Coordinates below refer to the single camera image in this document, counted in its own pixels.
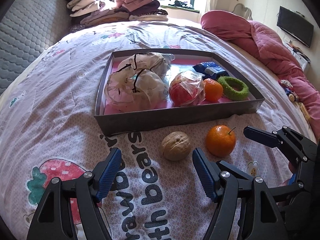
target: green fuzzy hair tie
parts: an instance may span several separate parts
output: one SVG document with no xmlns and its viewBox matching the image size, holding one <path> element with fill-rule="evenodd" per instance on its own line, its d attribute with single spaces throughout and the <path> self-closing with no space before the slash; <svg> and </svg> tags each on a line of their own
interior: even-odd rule
<svg viewBox="0 0 320 240">
<path fill-rule="evenodd" d="M 249 95 L 248 86 L 241 80 L 234 77 L 220 77 L 218 82 L 223 87 L 223 94 L 234 101 L 243 101 Z"/>
</svg>

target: wall-mounted tv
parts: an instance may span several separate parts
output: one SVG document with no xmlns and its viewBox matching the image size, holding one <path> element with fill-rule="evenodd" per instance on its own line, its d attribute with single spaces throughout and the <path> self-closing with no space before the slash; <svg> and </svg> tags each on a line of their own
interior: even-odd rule
<svg viewBox="0 0 320 240">
<path fill-rule="evenodd" d="M 313 25 L 304 17 L 280 6 L 277 26 L 310 48 Z"/>
</svg>

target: box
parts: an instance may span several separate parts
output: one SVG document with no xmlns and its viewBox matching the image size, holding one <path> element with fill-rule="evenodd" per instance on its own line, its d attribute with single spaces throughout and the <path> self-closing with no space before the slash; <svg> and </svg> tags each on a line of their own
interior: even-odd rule
<svg viewBox="0 0 320 240">
<path fill-rule="evenodd" d="M 108 76 L 111 74 L 112 67 L 115 68 L 119 62 L 134 54 L 149 52 L 175 55 L 176 59 L 172 61 L 172 76 L 170 81 L 179 72 L 187 69 L 192 70 L 193 65 L 199 64 L 200 62 L 214 61 L 223 67 L 230 76 L 236 77 L 247 84 L 250 91 L 248 100 L 234 102 L 229 99 L 222 99 L 219 103 L 209 103 L 204 101 L 198 106 L 162 108 L 129 113 L 121 113 L 118 110 L 110 109 L 110 107 L 106 105 L 104 87 L 108 80 Z M 111 136 L 125 132 L 149 131 L 172 125 L 207 122 L 228 118 L 233 114 L 253 114 L 257 112 L 257 109 L 261 106 L 264 100 L 265 98 L 258 89 L 254 87 L 239 71 L 237 71 L 223 58 L 212 52 L 189 49 L 133 49 L 115 51 L 108 59 L 98 90 L 94 117 L 103 134 Z"/>
</svg>

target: windowsill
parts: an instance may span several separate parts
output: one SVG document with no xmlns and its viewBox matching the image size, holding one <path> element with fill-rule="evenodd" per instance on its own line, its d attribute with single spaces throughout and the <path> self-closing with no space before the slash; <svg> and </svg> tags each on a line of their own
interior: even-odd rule
<svg viewBox="0 0 320 240">
<path fill-rule="evenodd" d="M 194 13 L 200 13 L 199 10 L 191 10 L 183 7 L 176 7 L 176 6 L 171 6 L 171 5 L 161 5 L 160 8 L 163 9 L 174 9 L 174 10 L 183 10 L 183 11 L 188 11 L 188 12 L 194 12 Z"/>
</svg>

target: clear plastic bag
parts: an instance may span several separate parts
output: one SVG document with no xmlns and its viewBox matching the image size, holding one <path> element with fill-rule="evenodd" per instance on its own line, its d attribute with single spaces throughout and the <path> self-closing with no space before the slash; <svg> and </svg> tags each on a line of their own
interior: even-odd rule
<svg viewBox="0 0 320 240">
<path fill-rule="evenodd" d="M 107 102 L 122 112 L 151 110 L 168 96 L 168 86 L 148 69 L 138 73 L 131 64 L 110 74 L 104 93 Z"/>
<path fill-rule="evenodd" d="M 161 80 L 164 80 L 167 71 L 171 67 L 172 60 L 174 60 L 173 54 L 161 54 L 157 52 L 138 53 L 123 60 L 119 64 L 118 70 L 127 64 L 131 64 L 135 73 L 140 72 L 142 69 L 147 69 L 157 74 Z"/>
<path fill-rule="evenodd" d="M 173 106 L 196 106 L 204 100 L 202 74 L 187 70 L 172 80 L 169 96 Z"/>
</svg>

